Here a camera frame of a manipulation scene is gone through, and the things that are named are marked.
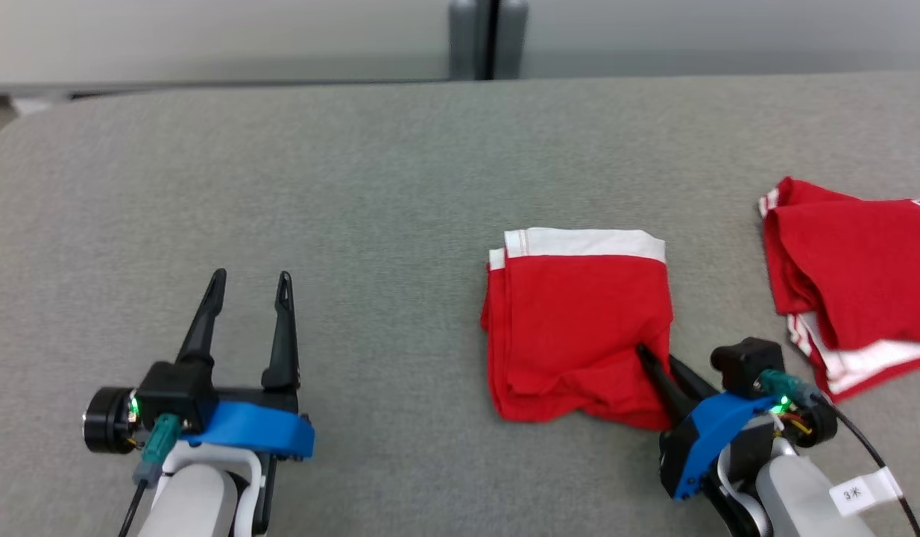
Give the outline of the red shirt white sleeves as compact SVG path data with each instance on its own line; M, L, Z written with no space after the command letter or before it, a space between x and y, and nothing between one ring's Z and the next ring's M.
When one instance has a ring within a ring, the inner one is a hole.
M776 312L832 401L920 369L920 198L787 177L757 211Z

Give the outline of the grey rounded post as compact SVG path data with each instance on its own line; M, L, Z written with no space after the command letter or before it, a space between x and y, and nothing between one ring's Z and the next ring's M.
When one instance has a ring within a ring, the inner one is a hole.
M520 78L528 18L529 0L497 0L493 67L495 81L514 81Z
M450 80L475 81L479 61L478 0L450 0L447 16Z

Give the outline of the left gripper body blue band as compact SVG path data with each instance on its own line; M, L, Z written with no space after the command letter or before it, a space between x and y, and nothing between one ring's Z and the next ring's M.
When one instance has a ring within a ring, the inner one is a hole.
M151 431L141 424L135 397L136 391L131 388L112 386L93 395L83 414L83 439L89 451L127 454L143 449ZM221 401L202 434L181 432L178 443L245 449L282 459L309 459L315 451L315 431L296 412L248 401Z

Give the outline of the grey partition bottom rail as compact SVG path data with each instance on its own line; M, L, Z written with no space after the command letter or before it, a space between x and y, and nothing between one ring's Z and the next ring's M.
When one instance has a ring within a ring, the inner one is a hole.
M67 95L117 95L136 94L137 92L159 92L201 89L243 89L243 88L282 88L282 87L323 87L355 86L371 84L412 84L412 83L449 83L453 78L399 78L399 79L358 79L357 81L178 81L178 82L127 82L127 83L84 83L75 85L21 85L0 86L0 96L14 94L52 94L60 92Z

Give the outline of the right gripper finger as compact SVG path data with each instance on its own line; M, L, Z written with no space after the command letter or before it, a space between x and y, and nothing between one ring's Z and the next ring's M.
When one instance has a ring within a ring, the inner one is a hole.
M677 357L669 356L668 363L668 410L693 410L699 402L719 394L719 389Z
M664 416L661 431L671 431L682 419L688 417L696 405L695 395L690 393L690 385L684 376L687 366L672 354L660 358L645 343L637 344L636 354L646 379L661 404Z

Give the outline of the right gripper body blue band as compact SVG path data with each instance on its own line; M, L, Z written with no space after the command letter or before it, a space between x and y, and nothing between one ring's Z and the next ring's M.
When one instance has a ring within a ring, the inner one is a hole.
M768 394L757 400L727 392L713 395L661 436L660 481L669 497L686 500L699 495L720 452L759 417L778 417L780 425L789 424L792 445L798 448L811 448L837 434L837 418L822 407L798 406Z

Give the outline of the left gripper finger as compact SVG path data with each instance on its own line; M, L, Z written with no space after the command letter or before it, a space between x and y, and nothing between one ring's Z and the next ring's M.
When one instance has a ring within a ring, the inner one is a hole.
M296 392L300 387L297 326L291 275L280 272L274 301L277 314L269 366L260 378L266 392Z
M211 356L212 335L215 320L224 308L226 269L218 268L212 273L200 306L193 317L183 344L178 351L177 364L196 364L207 368L215 365Z

